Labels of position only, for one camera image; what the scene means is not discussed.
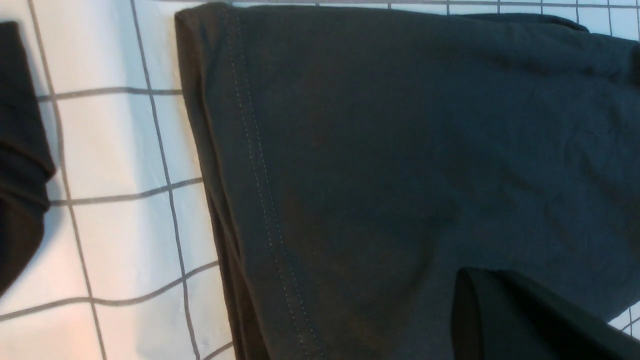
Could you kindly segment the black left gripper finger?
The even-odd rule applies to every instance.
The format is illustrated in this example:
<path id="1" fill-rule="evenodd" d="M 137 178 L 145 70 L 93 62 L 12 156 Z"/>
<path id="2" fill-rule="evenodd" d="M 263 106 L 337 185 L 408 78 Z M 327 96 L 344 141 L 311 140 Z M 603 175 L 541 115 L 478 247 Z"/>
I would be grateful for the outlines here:
<path id="1" fill-rule="evenodd" d="M 450 317 L 456 360 L 637 360 L 636 338 L 514 271 L 462 268 Z"/>

